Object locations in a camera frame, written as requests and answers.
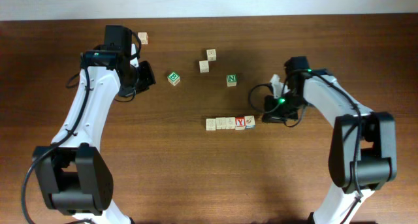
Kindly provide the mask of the wooden block number four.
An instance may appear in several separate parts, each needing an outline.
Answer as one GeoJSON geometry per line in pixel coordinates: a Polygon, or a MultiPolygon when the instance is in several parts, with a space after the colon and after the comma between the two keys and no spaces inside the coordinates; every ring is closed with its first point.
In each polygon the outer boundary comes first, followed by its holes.
{"type": "Polygon", "coordinates": [[[226,129],[235,129],[236,121],[235,117],[227,117],[225,118],[226,129]]]}

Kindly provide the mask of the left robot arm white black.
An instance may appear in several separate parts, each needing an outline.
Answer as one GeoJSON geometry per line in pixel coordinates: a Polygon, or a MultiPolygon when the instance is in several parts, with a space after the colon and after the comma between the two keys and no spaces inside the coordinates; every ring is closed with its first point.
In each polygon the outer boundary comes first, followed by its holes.
{"type": "Polygon", "coordinates": [[[138,35],[107,25],[104,42],[80,55],[78,88],[61,129],[49,146],[37,146],[21,190],[22,211],[32,222],[25,199],[32,173],[46,207],[75,223],[132,223],[113,201],[114,181],[100,154],[110,106],[127,103],[155,84],[150,64],[140,61],[138,35]]]}

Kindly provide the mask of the red Y wooden block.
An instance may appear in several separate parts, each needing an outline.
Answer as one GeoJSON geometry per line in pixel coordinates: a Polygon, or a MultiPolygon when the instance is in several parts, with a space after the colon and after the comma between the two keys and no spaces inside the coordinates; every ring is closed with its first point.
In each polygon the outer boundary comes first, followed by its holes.
{"type": "Polygon", "coordinates": [[[244,130],[246,128],[245,117],[236,117],[235,118],[235,129],[244,130]]]}

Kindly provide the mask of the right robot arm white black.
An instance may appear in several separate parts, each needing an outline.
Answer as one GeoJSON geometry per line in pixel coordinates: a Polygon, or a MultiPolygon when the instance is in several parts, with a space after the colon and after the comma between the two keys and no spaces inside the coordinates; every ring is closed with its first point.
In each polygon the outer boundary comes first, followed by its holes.
{"type": "Polygon", "coordinates": [[[308,223],[349,223],[363,202],[396,178],[395,121],[353,98],[326,69],[313,70],[305,56],[284,64],[286,77],[274,75],[265,97],[264,123],[300,122],[313,106],[333,128],[328,167],[330,189],[308,223]]]}

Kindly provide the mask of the green N wooden block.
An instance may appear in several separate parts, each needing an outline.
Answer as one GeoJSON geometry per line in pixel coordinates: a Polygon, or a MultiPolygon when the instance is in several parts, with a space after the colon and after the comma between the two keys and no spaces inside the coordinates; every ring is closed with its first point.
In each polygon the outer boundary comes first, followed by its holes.
{"type": "Polygon", "coordinates": [[[236,74],[228,74],[227,75],[227,86],[228,87],[235,87],[237,85],[237,75],[236,74]]]}

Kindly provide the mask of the wooden block blue side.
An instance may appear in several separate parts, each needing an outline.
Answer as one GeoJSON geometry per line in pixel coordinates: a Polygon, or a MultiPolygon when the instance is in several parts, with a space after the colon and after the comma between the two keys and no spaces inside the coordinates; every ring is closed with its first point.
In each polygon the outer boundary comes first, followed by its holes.
{"type": "Polygon", "coordinates": [[[216,130],[216,119],[215,118],[207,118],[206,119],[206,130],[207,131],[215,131],[216,130]]]}

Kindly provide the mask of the blue bird picture block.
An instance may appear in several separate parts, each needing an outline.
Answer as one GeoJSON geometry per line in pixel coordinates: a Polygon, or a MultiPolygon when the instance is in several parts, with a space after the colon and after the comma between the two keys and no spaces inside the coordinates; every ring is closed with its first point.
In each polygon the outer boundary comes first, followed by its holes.
{"type": "Polygon", "coordinates": [[[246,129],[255,128],[255,116],[245,116],[246,129]]]}

